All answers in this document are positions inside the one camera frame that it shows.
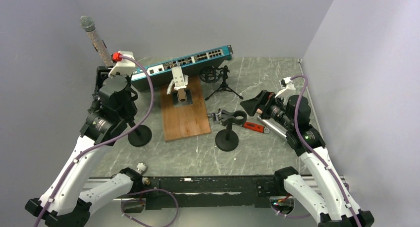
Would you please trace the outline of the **glitter microphone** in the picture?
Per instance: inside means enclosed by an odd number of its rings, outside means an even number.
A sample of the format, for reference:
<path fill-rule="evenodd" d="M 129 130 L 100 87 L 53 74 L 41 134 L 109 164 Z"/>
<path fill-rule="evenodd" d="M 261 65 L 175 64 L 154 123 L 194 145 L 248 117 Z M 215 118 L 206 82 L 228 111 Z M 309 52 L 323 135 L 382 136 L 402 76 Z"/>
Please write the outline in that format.
<path fill-rule="evenodd" d="M 96 31 L 96 26 L 93 18 L 89 16 L 81 16 L 80 17 L 80 26 L 82 29 L 85 30 L 87 35 L 92 41 L 92 44 L 101 57 L 102 61 L 104 62 L 106 67 L 112 67 L 113 61 L 111 60 L 111 55 L 107 50 L 107 47 L 103 41 L 103 39 L 100 37 L 98 32 Z"/>

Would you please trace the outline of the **black clamp mic stand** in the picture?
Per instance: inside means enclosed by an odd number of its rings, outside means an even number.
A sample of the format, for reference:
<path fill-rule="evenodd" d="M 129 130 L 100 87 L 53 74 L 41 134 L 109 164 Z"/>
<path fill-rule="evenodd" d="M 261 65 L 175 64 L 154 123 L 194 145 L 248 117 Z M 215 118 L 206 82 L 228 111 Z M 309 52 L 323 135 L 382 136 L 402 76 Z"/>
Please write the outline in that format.
<path fill-rule="evenodd" d="M 215 137 L 215 144 L 218 149 L 230 152 L 237 148 L 239 144 L 238 135 L 232 130 L 234 124 L 243 125 L 247 121 L 247 114 L 244 111 L 228 112 L 221 110 L 217 116 L 215 124 L 225 126 Z"/>

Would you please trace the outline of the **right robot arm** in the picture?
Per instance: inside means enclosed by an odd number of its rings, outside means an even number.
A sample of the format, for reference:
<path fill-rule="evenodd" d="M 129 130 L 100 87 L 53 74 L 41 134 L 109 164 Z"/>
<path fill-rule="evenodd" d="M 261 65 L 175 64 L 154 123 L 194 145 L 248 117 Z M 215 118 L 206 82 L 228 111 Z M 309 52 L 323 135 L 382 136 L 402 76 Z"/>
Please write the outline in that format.
<path fill-rule="evenodd" d="M 241 107 L 249 116 L 260 111 L 261 119 L 272 119 L 286 129 L 286 140 L 304 162 L 319 192 L 309 187 L 293 167 L 277 170 L 273 189 L 279 195 L 291 194 L 313 217 L 319 227 L 370 227 L 371 211 L 354 200 L 331 161 L 319 131 L 310 124 L 311 107 L 303 95 L 292 95 L 286 104 L 273 92 L 262 90 L 244 100 Z"/>

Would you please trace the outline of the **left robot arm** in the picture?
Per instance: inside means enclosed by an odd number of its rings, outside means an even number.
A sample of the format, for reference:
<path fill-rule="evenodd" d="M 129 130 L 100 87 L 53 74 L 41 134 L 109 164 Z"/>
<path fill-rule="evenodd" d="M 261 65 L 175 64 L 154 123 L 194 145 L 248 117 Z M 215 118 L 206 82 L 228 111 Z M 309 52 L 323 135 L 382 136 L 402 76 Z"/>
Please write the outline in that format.
<path fill-rule="evenodd" d="M 89 115 L 81 128 L 75 148 L 50 188 L 39 198 L 30 199 L 25 209 L 49 227 L 82 227 L 90 216 L 114 198 L 127 194 L 138 196 L 144 189 L 143 176 L 124 168 L 112 179 L 84 191 L 83 187 L 115 138 L 127 127 L 129 143 L 146 145 L 151 130 L 136 124 L 135 100 L 131 87 L 131 68 L 98 67 L 95 95 Z"/>

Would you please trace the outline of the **silver microphone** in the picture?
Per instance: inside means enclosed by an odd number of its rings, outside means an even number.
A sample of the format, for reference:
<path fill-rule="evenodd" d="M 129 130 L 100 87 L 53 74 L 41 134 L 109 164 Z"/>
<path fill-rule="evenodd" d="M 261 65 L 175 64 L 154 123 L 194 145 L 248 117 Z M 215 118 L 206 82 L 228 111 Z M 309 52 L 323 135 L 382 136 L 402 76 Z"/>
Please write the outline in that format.
<path fill-rule="evenodd" d="M 286 130 L 275 124 L 271 119 L 262 119 L 260 116 L 257 116 L 257 120 L 271 132 L 275 133 L 283 140 L 287 140 Z"/>

